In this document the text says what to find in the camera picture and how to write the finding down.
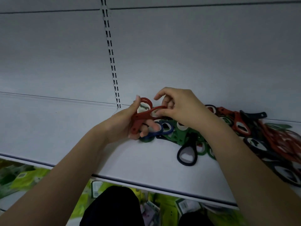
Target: person's left hand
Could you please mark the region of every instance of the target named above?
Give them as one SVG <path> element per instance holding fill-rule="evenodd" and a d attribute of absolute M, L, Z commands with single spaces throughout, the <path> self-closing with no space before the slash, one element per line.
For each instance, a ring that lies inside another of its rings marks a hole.
<path fill-rule="evenodd" d="M 99 125 L 104 128 L 105 135 L 109 143 L 129 137 L 137 140 L 139 137 L 148 135 L 148 126 L 151 126 L 155 131 L 159 131 L 158 125 L 153 120 L 145 120 L 144 124 L 139 128 L 141 131 L 137 134 L 131 133 L 133 122 L 131 121 L 132 115 L 137 111 L 140 106 L 140 97 L 137 95 L 136 100 L 127 109 L 121 110 L 114 114 L 109 119 L 101 122 Z"/>

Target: pile of bottle openers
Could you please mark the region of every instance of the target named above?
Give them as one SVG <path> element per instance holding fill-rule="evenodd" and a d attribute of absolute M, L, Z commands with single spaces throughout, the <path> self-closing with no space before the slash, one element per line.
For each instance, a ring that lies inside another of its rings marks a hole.
<path fill-rule="evenodd" d="M 263 123 L 265 112 L 248 114 L 240 110 L 230 111 L 223 107 L 206 105 L 206 107 L 226 122 L 243 142 L 284 182 L 301 187 L 301 136 L 291 130 L 287 124 Z M 215 156 L 211 147 L 201 134 L 189 127 L 168 117 L 156 117 L 155 112 L 165 106 L 152 107 L 147 98 L 141 98 L 141 106 L 133 115 L 134 125 L 132 133 L 137 133 L 138 128 L 145 119 L 152 119 L 160 130 L 154 131 L 149 127 L 149 134 L 140 138 L 143 142 L 150 142 L 155 137 L 169 140 L 182 145 L 177 154 L 180 163 L 193 166 L 199 156 L 208 154 L 212 159 Z"/>

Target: black pants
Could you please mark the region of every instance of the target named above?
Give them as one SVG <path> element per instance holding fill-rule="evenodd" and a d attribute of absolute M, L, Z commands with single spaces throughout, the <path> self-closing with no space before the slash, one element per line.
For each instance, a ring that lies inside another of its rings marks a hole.
<path fill-rule="evenodd" d="M 110 186 L 86 209 L 80 226 L 145 226 L 138 198 L 127 187 Z M 186 213 L 179 226 L 213 226 L 206 215 Z"/>

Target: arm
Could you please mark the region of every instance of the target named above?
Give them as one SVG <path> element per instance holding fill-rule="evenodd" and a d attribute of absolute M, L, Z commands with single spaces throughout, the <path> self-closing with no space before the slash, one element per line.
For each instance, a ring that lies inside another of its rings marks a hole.
<path fill-rule="evenodd" d="M 164 88 L 157 112 L 198 130 L 210 144 L 239 209 L 250 225 L 301 225 L 301 199 L 211 113 L 191 90 Z"/>
<path fill-rule="evenodd" d="M 91 175 L 97 169 L 100 152 L 111 142 L 148 134 L 146 125 L 140 134 L 129 133 L 131 116 L 140 105 L 134 103 L 88 131 L 74 148 L 36 186 L 0 217 L 0 225 L 63 225 L 69 217 Z M 153 121 L 146 121 L 155 130 Z"/>

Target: finger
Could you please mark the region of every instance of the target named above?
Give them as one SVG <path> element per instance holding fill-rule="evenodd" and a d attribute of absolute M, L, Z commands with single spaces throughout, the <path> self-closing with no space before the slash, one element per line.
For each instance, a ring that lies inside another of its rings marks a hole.
<path fill-rule="evenodd" d="M 158 110 L 156 112 L 156 115 L 158 117 L 171 117 L 171 118 L 173 118 L 174 111 L 175 110 L 173 110 L 173 109 L 164 108 L 164 109 Z"/>
<path fill-rule="evenodd" d="M 163 99 L 163 101 L 162 101 L 162 105 L 167 107 L 167 105 L 168 105 L 168 103 L 169 103 L 170 101 L 171 101 L 171 97 L 168 96 L 168 95 L 165 95 L 165 97 L 164 97 L 164 99 Z"/>
<path fill-rule="evenodd" d="M 146 120 L 144 123 L 154 129 L 156 132 L 160 131 L 159 125 L 153 120 Z"/>
<path fill-rule="evenodd" d="M 130 105 L 130 107 L 128 107 L 126 110 L 129 114 L 133 115 L 137 109 L 140 106 L 140 102 L 141 102 L 141 98 L 140 96 L 136 95 L 136 99 L 134 100 L 134 102 Z"/>
<path fill-rule="evenodd" d="M 160 90 L 156 96 L 154 97 L 155 100 L 160 99 L 162 96 L 164 95 L 168 95 L 172 98 L 174 98 L 175 95 L 175 88 L 171 88 L 171 87 L 164 87 L 162 90 Z"/>
<path fill-rule="evenodd" d="M 137 133 L 137 134 L 130 133 L 129 138 L 132 139 L 132 140 L 137 140 L 137 139 L 140 138 L 140 133 Z"/>
<path fill-rule="evenodd" d="M 146 137 L 148 135 L 148 127 L 146 125 L 141 125 L 139 130 L 141 131 L 140 132 L 140 136 L 141 137 Z"/>
<path fill-rule="evenodd" d="M 171 100 L 170 102 L 168 102 L 167 108 L 173 109 L 174 106 L 175 106 L 175 103 L 173 102 L 173 100 Z"/>

